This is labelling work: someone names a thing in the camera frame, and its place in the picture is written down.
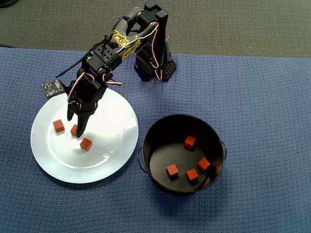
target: metal handle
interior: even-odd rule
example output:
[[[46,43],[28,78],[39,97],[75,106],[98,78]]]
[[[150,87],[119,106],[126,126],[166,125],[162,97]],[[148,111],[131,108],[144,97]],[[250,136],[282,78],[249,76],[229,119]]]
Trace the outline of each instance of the metal handle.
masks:
[[[226,157],[227,157],[227,148],[225,147],[225,144],[222,141],[220,141],[220,142],[222,143],[222,146],[223,146],[223,148],[225,150],[225,159],[226,159]]]
[[[140,164],[140,161],[139,161],[139,153],[140,153],[141,149],[142,149],[142,147],[138,150],[138,153],[137,153],[138,164],[139,164],[139,166],[140,166],[140,168],[141,168],[141,170],[142,170],[143,172],[148,173],[147,171],[145,171],[145,170],[142,168],[142,166],[141,166],[141,164]]]

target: blue fabric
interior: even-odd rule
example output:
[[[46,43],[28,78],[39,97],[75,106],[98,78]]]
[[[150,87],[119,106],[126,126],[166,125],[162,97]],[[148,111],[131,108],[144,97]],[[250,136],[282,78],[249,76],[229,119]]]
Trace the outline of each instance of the blue fabric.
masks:
[[[143,83],[131,55],[113,89],[137,114],[137,148],[111,177],[76,185],[39,167],[30,131],[40,85],[83,54],[0,49],[0,232],[311,232],[311,59],[174,55],[168,83]],[[205,120],[228,152],[217,182],[186,197],[155,187],[135,156],[174,113]]]

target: red block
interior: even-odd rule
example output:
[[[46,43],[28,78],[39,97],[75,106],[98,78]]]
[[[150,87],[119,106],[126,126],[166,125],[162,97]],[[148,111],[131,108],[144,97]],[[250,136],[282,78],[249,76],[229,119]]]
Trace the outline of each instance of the red block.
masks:
[[[185,140],[184,147],[191,150],[193,148],[194,142],[195,142],[195,138],[188,136]]]
[[[77,136],[77,125],[73,125],[72,129],[70,130],[70,133],[73,135],[73,136]]]
[[[190,183],[190,182],[196,181],[199,175],[198,173],[196,173],[195,169],[191,169],[190,171],[186,172],[186,177]]]
[[[166,168],[166,172],[170,178],[178,176],[178,169],[175,164],[172,164]]]
[[[62,120],[56,120],[53,122],[53,126],[54,126],[54,129],[55,131],[58,133],[58,132],[61,132],[63,130],[65,130],[65,127],[63,125],[63,122]]]
[[[200,169],[200,171],[205,171],[206,168],[210,165],[209,161],[207,161],[206,158],[203,158],[198,164],[197,167]]]
[[[82,142],[80,143],[80,147],[86,151],[88,151],[92,145],[92,141],[88,140],[87,138],[83,138]]]

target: yellow sticker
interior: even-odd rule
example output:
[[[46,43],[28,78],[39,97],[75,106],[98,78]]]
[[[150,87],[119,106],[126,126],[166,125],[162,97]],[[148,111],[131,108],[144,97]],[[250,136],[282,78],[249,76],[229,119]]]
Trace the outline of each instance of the yellow sticker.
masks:
[[[140,40],[138,40],[135,45],[133,45],[132,47],[130,47],[128,49],[128,51],[126,51],[123,56],[122,56],[122,61],[125,60],[125,58],[127,58],[130,54],[132,54],[137,48],[138,46],[141,44]]]
[[[126,46],[129,41],[128,39],[126,39],[126,37],[124,35],[121,35],[120,32],[118,32],[117,30],[113,31],[112,37],[116,39],[116,41],[122,46]]]

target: black bowl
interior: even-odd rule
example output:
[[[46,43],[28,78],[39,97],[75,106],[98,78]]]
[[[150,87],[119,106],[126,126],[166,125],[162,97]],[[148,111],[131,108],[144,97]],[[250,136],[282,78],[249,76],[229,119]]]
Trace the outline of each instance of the black bowl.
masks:
[[[184,147],[187,136],[196,139],[194,147]],[[139,162],[139,152],[145,171]],[[141,169],[148,173],[153,182],[167,193],[183,196],[210,187],[221,174],[226,157],[226,149],[211,126],[199,118],[189,115],[170,115],[154,123],[144,138],[138,152]],[[206,158],[211,165],[205,172],[197,164]],[[170,179],[166,167],[176,164],[178,177]],[[197,182],[189,183],[186,172],[195,168],[199,177]]]

